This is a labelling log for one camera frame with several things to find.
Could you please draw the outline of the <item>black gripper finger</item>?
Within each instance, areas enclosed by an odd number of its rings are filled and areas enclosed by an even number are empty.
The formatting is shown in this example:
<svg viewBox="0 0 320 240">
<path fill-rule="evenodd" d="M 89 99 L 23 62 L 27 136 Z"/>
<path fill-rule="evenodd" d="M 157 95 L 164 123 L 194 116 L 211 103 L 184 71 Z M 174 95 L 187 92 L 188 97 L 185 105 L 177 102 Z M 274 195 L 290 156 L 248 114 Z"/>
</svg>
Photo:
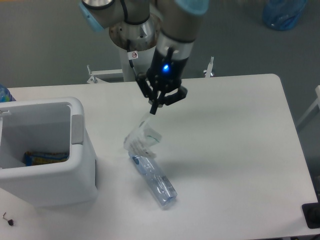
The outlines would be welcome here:
<svg viewBox="0 0 320 240">
<path fill-rule="evenodd" d="M 149 113 L 152 115 L 155 115 L 158 107 L 159 107 L 159 101 L 158 101 L 158 92 L 153 91 L 151 87 L 147 83 L 147 74 L 144 72 L 140 72 L 135 77 L 135 80 L 145 98 L 147 98 L 151 102 L 151 108 Z"/>
<path fill-rule="evenodd" d="M 170 95 L 165 95 L 165 93 L 162 91 L 160 93 L 160 96 L 158 97 L 158 100 L 157 100 L 158 106 L 172 105 L 180 100 L 185 99 L 187 96 L 187 93 L 188 93 L 188 90 L 183 86 L 180 86 L 177 89 L 177 92 L 170 94 Z"/>
</svg>

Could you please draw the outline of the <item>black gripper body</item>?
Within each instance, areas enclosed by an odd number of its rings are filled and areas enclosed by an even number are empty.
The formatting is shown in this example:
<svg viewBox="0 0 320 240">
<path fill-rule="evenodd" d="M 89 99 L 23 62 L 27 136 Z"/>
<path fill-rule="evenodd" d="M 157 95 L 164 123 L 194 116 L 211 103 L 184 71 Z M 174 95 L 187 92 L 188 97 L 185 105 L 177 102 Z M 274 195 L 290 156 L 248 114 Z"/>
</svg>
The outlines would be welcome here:
<svg viewBox="0 0 320 240">
<path fill-rule="evenodd" d="M 166 94 L 181 86 L 182 73 L 188 58 L 174 59 L 174 50 L 175 48 L 170 46 L 165 55 L 155 50 L 146 73 L 153 92 Z"/>
</svg>

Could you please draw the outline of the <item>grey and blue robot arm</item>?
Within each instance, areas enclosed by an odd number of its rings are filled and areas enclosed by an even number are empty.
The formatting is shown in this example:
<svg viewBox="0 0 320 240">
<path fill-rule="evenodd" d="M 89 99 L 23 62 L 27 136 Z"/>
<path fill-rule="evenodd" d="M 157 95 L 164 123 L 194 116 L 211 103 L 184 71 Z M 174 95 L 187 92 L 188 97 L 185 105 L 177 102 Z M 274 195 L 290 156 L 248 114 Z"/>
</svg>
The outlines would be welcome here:
<svg viewBox="0 0 320 240">
<path fill-rule="evenodd" d="M 187 96 L 182 75 L 208 11 L 207 0 L 82 0 L 80 11 L 96 32 L 117 35 L 150 113 Z"/>
</svg>

